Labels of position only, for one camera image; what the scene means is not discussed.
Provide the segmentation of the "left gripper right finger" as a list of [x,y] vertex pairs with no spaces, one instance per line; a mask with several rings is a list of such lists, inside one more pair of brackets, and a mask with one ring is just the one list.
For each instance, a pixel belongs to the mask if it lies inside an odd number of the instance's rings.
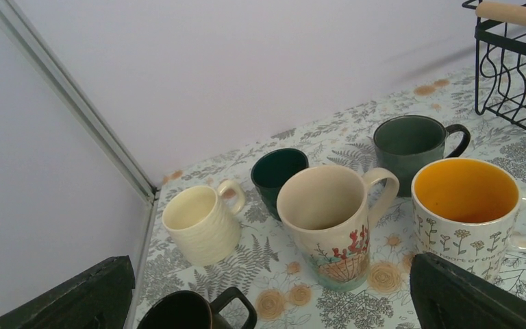
[[410,294],[422,328],[526,328],[526,301],[432,253],[413,258]]

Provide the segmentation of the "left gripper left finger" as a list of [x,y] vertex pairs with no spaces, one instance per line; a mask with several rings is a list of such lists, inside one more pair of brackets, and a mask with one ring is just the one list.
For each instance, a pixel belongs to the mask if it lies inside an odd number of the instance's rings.
[[0,328],[123,328],[135,288],[129,256],[113,256],[0,316]]

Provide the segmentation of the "dark grey mug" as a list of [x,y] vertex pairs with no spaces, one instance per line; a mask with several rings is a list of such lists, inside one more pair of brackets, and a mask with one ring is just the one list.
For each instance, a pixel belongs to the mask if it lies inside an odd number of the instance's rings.
[[144,315],[139,328],[230,328],[230,323],[220,312],[234,299],[240,300],[248,311],[242,328],[254,328],[258,322],[255,308],[236,287],[225,289],[214,301],[209,302],[194,291],[171,293]]

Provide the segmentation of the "white mug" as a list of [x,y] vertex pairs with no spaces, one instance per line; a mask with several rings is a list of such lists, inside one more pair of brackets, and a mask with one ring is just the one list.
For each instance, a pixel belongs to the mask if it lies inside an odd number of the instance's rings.
[[494,164],[437,160],[414,176],[411,195],[418,253],[430,252],[494,282],[507,251],[526,251],[526,234],[515,230],[526,188]]

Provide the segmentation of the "cream ribbed mug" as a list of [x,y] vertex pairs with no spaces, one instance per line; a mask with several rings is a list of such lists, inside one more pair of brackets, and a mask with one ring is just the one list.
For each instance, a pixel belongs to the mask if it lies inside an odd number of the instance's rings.
[[221,182],[218,188],[194,186],[172,198],[162,223],[188,262],[209,266],[238,245],[241,227],[236,215],[245,204],[245,192],[233,180]]

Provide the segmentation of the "floral pastel mug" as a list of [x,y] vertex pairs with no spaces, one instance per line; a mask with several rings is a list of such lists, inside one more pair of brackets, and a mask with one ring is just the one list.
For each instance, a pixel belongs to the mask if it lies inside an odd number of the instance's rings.
[[370,268],[371,230],[399,191],[397,177],[340,165],[304,169],[281,187],[277,211],[320,285],[352,291]]

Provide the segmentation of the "dark green mug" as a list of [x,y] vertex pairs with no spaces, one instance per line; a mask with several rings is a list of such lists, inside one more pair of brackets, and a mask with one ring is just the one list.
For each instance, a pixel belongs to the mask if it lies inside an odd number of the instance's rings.
[[271,151],[253,165],[251,181],[275,220],[281,222],[277,211],[277,197],[280,189],[293,175],[308,167],[308,157],[295,148]]

